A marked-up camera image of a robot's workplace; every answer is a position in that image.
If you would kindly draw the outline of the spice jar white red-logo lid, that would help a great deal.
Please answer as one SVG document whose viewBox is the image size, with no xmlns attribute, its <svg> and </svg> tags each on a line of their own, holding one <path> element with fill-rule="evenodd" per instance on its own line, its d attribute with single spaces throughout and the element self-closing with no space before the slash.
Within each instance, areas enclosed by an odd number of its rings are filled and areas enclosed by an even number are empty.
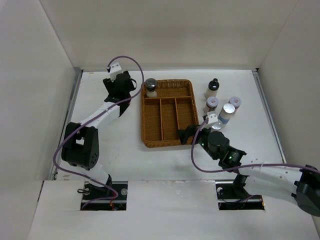
<svg viewBox="0 0 320 240">
<path fill-rule="evenodd" d="M 219 105 L 218 98 L 215 97 L 215 96 L 210 96 L 206 100 L 206 104 L 205 104 L 205 107 L 204 107 L 204 112 L 208 113 L 208 112 L 215 111 L 216 108 L 218 107 L 218 105 Z"/>
</svg>

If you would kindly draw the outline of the blue label jar silver lid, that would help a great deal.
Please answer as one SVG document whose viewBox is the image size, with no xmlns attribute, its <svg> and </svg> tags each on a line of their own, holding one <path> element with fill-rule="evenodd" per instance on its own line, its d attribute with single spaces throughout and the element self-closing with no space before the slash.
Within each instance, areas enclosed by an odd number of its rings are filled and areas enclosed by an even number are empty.
<svg viewBox="0 0 320 240">
<path fill-rule="evenodd" d="M 218 119 L 222 122 L 223 125 L 226 125 L 233 114 L 235 113 L 235 107 L 231 103 L 226 103 L 223 105 L 219 115 Z"/>
</svg>

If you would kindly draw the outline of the brown wicker divided basket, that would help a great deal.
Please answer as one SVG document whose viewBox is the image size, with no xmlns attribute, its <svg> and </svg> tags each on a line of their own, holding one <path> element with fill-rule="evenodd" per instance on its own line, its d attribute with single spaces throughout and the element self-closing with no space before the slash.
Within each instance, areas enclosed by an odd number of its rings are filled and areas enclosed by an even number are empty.
<svg viewBox="0 0 320 240">
<path fill-rule="evenodd" d="M 148 148 L 181 146 L 179 130 L 198 125 L 193 85 L 187 79 L 157 80 L 156 96 L 141 91 L 141 140 Z"/>
</svg>

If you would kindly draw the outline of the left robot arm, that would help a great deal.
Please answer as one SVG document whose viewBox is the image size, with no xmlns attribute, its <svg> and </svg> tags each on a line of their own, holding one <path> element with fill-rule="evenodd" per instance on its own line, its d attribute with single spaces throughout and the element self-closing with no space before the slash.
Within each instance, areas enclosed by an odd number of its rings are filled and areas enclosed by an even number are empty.
<svg viewBox="0 0 320 240">
<path fill-rule="evenodd" d="M 137 87 L 127 70 L 110 74 L 103 80 L 108 92 L 103 104 L 81 122 L 70 122 L 64 137 L 77 131 L 62 147 L 61 158 L 74 172 L 88 176 L 90 191 L 100 199 L 113 196 L 112 178 L 105 172 L 99 160 L 99 130 L 106 128 L 127 110 L 131 102 L 130 92 Z"/>
</svg>

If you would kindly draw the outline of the glass grinder jar black lid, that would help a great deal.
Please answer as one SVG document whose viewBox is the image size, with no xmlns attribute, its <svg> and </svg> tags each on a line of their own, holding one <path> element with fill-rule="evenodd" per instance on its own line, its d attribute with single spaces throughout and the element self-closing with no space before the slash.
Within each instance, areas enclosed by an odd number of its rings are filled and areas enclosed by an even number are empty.
<svg viewBox="0 0 320 240">
<path fill-rule="evenodd" d="M 157 92 L 156 92 L 156 87 L 157 87 L 157 81 L 154 78 L 148 78 L 145 81 L 145 87 L 146 87 L 146 96 L 149 98 L 156 98 L 157 97 Z"/>
</svg>

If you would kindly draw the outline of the black cap white bottle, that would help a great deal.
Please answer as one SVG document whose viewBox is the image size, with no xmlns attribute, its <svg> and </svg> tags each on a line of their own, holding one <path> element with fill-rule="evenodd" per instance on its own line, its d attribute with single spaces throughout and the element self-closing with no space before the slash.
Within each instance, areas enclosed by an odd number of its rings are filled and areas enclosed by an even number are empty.
<svg viewBox="0 0 320 240">
<path fill-rule="evenodd" d="M 208 87 L 206 89 L 204 97 L 206 99 L 208 99 L 209 97 L 216 97 L 217 93 L 218 93 L 218 90 L 219 90 L 219 87 L 220 87 L 220 83 L 219 83 L 218 79 L 214 78 L 213 80 L 211 80 L 208 83 Z"/>
</svg>

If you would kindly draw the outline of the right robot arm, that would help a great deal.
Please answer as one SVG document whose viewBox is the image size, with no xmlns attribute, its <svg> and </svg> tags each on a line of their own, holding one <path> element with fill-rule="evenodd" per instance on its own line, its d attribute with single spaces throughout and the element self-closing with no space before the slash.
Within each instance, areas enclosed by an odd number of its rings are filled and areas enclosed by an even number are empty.
<svg viewBox="0 0 320 240">
<path fill-rule="evenodd" d="M 201 125 L 179 129 L 177 134 L 183 145 L 192 137 L 192 146 L 200 145 L 212 160 L 218 161 L 220 173 L 236 174 L 231 189 L 236 197 L 269 196 L 292 203 L 312 216 L 320 215 L 320 171 L 316 167 L 268 163 L 251 157 L 232 147 L 222 132 Z"/>
</svg>

